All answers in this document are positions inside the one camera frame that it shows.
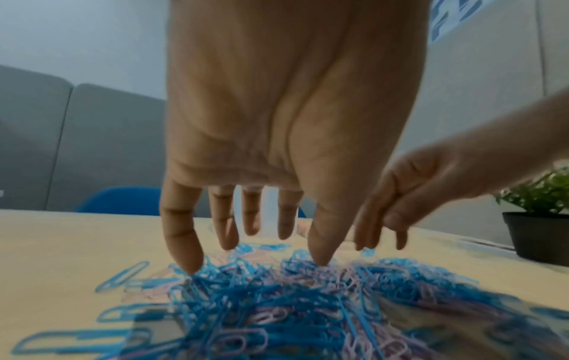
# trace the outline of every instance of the black pot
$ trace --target black pot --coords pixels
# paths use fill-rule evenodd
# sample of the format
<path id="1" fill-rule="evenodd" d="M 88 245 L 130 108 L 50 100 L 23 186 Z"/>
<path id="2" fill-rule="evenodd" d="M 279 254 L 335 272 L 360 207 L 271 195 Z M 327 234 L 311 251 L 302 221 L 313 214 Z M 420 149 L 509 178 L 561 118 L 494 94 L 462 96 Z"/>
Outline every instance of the black pot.
<path id="1" fill-rule="evenodd" d="M 524 259 L 569 266 L 569 215 L 502 214 L 516 253 Z"/>

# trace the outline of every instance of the wall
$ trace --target wall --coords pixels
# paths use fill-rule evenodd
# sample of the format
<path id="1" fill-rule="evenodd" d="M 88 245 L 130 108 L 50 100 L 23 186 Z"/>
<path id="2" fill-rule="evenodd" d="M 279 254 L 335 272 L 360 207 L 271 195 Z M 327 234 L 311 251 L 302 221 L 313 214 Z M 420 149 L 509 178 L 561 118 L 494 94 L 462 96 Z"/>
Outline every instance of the wall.
<path id="1" fill-rule="evenodd" d="M 0 0 L 0 64 L 165 98 L 167 0 Z"/>

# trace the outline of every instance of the chair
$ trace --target chair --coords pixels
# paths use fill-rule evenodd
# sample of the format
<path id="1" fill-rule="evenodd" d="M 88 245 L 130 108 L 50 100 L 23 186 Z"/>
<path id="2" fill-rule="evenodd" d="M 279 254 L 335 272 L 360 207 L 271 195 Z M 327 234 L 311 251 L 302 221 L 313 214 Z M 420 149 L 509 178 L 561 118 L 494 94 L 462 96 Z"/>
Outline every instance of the chair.
<path id="1" fill-rule="evenodd" d="M 158 216 L 159 204 L 158 187 L 111 187 L 91 196 L 77 212 Z"/>

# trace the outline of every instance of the wooden table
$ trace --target wooden table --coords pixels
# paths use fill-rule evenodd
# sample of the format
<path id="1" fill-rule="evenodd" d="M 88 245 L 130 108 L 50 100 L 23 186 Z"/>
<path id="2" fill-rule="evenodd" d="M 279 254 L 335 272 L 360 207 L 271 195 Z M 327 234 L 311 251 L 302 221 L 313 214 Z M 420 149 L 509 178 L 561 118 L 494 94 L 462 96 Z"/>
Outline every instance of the wooden table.
<path id="1" fill-rule="evenodd" d="M 221 252 L 210 219 L 196 219 L 196 231 L 206 254 Z M 282 243 L 273 238 L 242 240 Z M 407 248 L 396 251 L 392 234 L 386 233 L 376 256 L 415 258 L 476 279 L 489 290 L 569 310 L 569 268 L 527 262 L 510 250 L 466 240 L 474 239 L 414 229 Z M 306 248 L 299 235 L 288 243 L 291 251 L 278 256 Z M 341 262 L 359 257 L 348 241 L 336 255 Z M 146 273 L 172 262 L 158 217 L 0 211 L 0 358 L 11 358 L 9 352 L 20 339 L 39 331 L 99 326 L 99 313 L 119 304 L 124 293 L 95 294 L 95 287 L 142 260 L 150 261 Z"/>

